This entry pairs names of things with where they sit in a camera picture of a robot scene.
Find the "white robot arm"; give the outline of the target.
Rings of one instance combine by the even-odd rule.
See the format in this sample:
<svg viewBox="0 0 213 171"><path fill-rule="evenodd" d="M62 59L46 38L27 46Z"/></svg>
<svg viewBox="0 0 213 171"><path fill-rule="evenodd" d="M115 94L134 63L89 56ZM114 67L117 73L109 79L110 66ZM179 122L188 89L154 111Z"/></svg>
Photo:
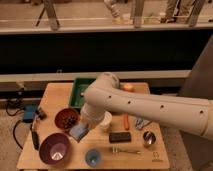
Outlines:
<svg viewBox="0 0 213 171"><path fill-rule="evenodd" d="M213 140L213 100L137 94L119 89L119 78L100 74L84 92L81 121L94 129L106 111L139 116Z"/></svg>

